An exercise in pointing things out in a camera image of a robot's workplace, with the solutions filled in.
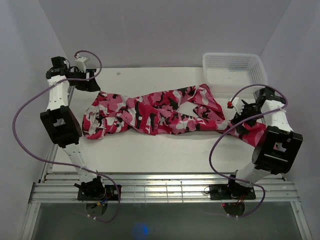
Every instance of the camouflage fabric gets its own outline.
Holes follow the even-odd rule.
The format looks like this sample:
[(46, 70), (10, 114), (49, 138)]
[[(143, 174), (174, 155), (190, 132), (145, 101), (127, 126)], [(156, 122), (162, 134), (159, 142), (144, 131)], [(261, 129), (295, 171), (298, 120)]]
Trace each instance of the camouflage fabric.
[[(178, 112), (181, 104), (196, 104), (193, 111), (199, 116)], [(215, 101), (206, 84), (160, 91), (144, 96), (127, 97), (99, 92), (83, 116), (82, 132), (87, 139), (102, 139), (107, 134), (121, 133), (131, 128), (144, 134), (184, 134), (192, 131), (224, 132), (230, 128), (221, 106)], [(256, 146), (266, 127), (257, 123), (248, 135), (231, 135)]]

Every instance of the white table surface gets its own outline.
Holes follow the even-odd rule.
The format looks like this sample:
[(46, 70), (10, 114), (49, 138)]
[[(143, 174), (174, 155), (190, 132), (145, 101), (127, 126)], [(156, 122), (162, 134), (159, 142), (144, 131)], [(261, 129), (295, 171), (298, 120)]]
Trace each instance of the white table surface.
[[(178, 89), (205, 82), (201, 67), (104, 68), (97, 77), (101, 90), (128, 97)], [(82, 124), (83, 114), (93, 103), (98, 92), (74, 90), (70, 108)], [(227, 109), (226, 94), (214, 93), (227, 120), (233, 118), (233, 109)], [(245, 98), (253, 102), (254, 97)], [(185, 103), (179, 112), (195, 116), (194, 104)], [(107, 135), (103, 139), (80, 139), (87, 161), (99, 172), (105, 173), (211, 173), (209, 152), (220, 133), (189, 132), (181, 135), (138, 133), (134, 129)], [(251, 161), (254, 148), (226, 136), (213, 153), (213, 165), (218, 171), (233, 172)], [(55, 161), (71, 163), (62, 149)], [(70, 166), (54, 165), (53, 172), (75, 172)]]

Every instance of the blue light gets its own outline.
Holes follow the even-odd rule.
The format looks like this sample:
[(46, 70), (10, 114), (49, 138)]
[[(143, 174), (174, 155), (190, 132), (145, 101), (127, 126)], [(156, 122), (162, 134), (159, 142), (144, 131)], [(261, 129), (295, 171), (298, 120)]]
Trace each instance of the blue light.
[(149, 234), (149, 228), (142, 222), (136, 223), (132, 228), (132, 235), (136, 240), (145, 240)]
[(148, 229), (148, 227), (146, 225), (143, 226), (143, 233), (144, 233), (145, 236), (147, 236), (148, 233), (149, 233), (149, 229)]

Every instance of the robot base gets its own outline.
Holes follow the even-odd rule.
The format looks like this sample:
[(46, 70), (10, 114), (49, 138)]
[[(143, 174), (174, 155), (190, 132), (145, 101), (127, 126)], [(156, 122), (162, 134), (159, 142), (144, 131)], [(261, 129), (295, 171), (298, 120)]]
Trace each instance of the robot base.
[[(211, 200), (237, 200), (241, 196), (233, 196), (229, 184), (215, 184), (209, 187)], [(244, 200), (256, 199), (255, 190), (253, 187), (248, 187), (247, 193), (244, 195)]]
[[(104, 185), (105, 195), (108, 198), (108, 201), (118, 201), (119, 195), (121, 196), (121, 185), (117, 185), (120, 192), (117, 192), (116, 187), (112, 185)], [(94, 197), (86, 196), (80, 189), (78, 191), (77, 200), (79, 201), (99, 201), (102, 200), (105, 196), (102, 196), (100, 199)]]

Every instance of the white plastic basket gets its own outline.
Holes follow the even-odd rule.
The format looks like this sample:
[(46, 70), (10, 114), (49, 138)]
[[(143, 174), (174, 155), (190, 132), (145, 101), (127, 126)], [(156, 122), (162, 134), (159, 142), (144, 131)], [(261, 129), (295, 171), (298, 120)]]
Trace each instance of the white plastic basket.
[[(268, 84), (259, 56), (242, 53), (206, 53), (202, 60), (206, 83), (214, 93), (236, 93), (250, 84)], [(250, 87), (251, 94), (261, 87)]]

